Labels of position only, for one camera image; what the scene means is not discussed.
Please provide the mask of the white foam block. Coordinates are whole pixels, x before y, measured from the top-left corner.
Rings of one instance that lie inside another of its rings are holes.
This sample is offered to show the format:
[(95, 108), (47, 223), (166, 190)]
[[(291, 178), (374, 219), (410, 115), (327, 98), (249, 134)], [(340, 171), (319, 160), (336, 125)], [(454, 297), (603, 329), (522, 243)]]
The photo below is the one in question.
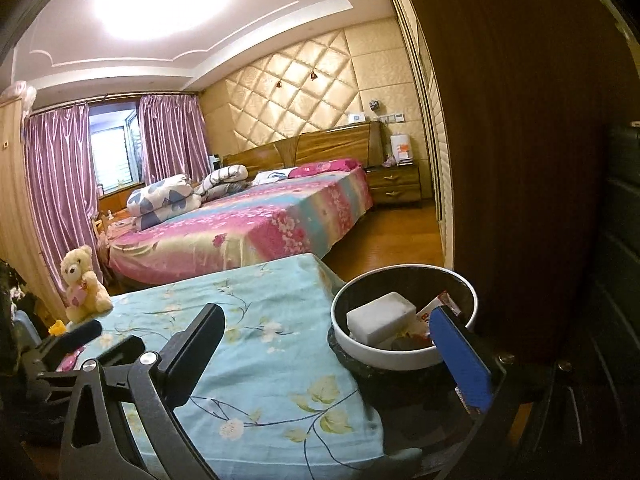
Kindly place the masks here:
[(382, 347), (416, 317), (416, 306), (398, 292), (369, 301), (346, 314), (349, 336), (369, 347)]

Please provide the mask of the white round trash bin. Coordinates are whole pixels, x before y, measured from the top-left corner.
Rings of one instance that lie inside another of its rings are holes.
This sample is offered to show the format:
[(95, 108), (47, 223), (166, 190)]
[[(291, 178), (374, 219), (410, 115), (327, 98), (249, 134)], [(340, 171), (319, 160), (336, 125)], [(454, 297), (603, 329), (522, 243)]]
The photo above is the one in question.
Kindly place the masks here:
[(344, 285), (331, 306), (333, 335), (356, 362), (389, 372), (424, 370), (442, 362), (431, 336), (431, 313), (450, 307), (468, 330), (478, 297), (454, 271), (405, 263), (363, 273)]

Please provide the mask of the pink hair brush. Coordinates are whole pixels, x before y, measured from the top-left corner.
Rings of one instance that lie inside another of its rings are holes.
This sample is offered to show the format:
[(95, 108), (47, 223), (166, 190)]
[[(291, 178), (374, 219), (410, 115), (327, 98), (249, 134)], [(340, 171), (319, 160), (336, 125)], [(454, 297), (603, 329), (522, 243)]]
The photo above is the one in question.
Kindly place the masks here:
[(56, 370), (61, 373), (71, 372), (72, 370), (74, 370), (76, 367), (77, 360), (83, 351), (84, 351), (83, 348), (79, 348), (74, 352), (70, 352), (69, 354), (66, 354), (66, 356), (64, 356), (64, 358), (62, 359), (62, 362), (56, 368)]

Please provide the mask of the beige teddy bear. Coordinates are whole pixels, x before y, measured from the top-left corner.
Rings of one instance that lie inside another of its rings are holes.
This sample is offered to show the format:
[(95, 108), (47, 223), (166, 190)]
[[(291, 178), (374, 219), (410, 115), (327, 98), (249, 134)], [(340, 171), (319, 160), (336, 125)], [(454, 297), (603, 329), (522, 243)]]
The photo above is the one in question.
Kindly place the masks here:
[(66, 315), (74, 324), (110, 312), (114, 307), (111, 296), (93, 270), (92, 255), (92, 248), (82, 245), (68, 252), (60, 264), (66, 285)]

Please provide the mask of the left pink curtain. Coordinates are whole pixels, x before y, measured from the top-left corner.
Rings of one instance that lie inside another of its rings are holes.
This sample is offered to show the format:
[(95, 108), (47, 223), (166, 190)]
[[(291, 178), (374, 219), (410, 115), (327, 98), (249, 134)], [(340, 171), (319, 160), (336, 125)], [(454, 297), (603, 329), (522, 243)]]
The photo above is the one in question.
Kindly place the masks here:
[(25, 167), (43, 260), (58, 291), (60, 264), (71, 250), (96, 247), (99, 212), (87, 104), (56, 108), (26, 119)]

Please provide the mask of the pink curtain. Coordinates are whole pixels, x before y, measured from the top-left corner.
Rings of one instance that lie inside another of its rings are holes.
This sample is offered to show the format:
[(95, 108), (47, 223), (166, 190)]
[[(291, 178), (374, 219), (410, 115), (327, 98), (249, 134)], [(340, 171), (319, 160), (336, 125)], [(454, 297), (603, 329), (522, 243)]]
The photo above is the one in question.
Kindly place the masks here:
[(71, 250), (96, 247), (99, 212), (87, 104), (56, 108), (26, 119), (25, 167), (43, 260), (58, 291), (60, 264)]
[(138, 107), (142, 174), (146, 184), (184, 174), (201, 181), (210, 173), (200, 101), (193, 94), (148, 94)]

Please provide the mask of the blue heart folded quilt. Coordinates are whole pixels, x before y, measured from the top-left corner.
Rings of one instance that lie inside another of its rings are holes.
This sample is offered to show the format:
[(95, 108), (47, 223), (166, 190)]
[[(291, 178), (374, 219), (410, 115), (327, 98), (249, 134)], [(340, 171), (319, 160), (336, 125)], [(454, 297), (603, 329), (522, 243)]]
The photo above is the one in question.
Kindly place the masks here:
[(175, 174), (132, 192), (127, 210), (134, 218), (134, 229), (143, 231), (198, 209), (201, 204), (202, 198), (194, 192), (189, 178)]

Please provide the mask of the wooden nightstand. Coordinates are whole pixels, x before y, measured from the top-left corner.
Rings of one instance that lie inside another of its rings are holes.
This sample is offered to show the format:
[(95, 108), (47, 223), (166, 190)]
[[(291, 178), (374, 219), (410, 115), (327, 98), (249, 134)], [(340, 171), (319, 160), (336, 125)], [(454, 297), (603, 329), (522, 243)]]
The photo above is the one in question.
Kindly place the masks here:
[(422, 200), (420, 172), (416, 165), (368, 168), (366, 175), (376, 206), (414, 204)]

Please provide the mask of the right pink curtain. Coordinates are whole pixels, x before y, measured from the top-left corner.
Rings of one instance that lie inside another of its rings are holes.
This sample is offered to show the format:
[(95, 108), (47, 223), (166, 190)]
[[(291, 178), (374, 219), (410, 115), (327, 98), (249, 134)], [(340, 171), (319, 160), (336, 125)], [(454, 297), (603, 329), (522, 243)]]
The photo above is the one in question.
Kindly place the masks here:
[(148, 94), (138, 107), (142, 174), (146, 184), (184, 174), (201, 181), (210, 173), (200, 101), (193, 94)]

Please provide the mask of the striped folded quilt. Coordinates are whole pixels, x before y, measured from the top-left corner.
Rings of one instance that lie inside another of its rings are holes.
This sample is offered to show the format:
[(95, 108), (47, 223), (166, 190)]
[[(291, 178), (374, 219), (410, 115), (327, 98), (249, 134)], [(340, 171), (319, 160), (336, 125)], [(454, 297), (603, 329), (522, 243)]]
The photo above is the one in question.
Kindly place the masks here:
[(244, 165), (232, 165), (214, 170), (194, 188), (203, 203), (218, 200), (244, 191), (248, 182), (248, 170)]

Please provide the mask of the white bag on nightstand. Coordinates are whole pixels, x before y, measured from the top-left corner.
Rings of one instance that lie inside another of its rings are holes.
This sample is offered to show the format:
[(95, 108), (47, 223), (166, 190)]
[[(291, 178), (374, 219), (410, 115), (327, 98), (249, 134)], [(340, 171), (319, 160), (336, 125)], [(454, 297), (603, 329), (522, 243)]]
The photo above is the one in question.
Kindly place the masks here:
[(390, 148), (397, 166), (410, 165), (413, 162), (411, 139), (405, 133), (390, 135)]

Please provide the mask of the pink pillow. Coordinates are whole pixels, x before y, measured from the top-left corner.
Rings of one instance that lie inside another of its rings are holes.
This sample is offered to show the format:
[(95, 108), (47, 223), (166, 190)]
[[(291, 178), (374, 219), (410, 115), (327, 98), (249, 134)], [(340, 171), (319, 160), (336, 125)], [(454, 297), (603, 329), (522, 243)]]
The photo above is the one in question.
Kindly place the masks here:
[(354, 158), (340, 158), (325, 160), (324, 162), (308, 162), (302, 166), (295, 167), (288, 173), (289, 179), (312, 177), (317, 174), (325, 174), (332, 171), (349, 172), (360, 168), (361, 164)]

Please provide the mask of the pink floral bed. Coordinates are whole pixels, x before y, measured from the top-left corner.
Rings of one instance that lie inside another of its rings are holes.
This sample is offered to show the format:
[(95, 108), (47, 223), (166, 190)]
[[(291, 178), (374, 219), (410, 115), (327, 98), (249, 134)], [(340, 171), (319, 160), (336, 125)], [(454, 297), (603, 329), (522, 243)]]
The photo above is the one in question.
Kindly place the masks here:
[(322, 258), (372, 205), (360, 167), (258, 185), (115, 238), (108, 265), (152, 286), (301, 254)]

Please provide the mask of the wooden headboard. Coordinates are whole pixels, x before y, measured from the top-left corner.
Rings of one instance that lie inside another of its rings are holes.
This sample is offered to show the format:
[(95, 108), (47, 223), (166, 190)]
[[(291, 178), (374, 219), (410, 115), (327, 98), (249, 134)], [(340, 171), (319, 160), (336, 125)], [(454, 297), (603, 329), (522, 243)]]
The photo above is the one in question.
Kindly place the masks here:
[(385, 160), (380, 124), (360, 122), (329, 130), (305, 132), (294, 138), (226, 155), (222, 162), (224, 166), (243, 165), (252, 176), (262, 170), (341, 158), (356, 159), (364, 168), (380, 166)]

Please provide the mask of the white pillow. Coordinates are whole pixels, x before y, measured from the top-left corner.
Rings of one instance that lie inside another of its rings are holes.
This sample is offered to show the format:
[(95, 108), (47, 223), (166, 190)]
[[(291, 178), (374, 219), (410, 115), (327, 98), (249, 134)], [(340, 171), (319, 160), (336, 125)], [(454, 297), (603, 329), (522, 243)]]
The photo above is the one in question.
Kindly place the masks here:
[(256, 174), (256, 176), (254, 177), (252, 185), (258, 186), (288, 180), (288, 176), (294, 170), (295, 167), (288, 167), (259, 171), (258, 174)]

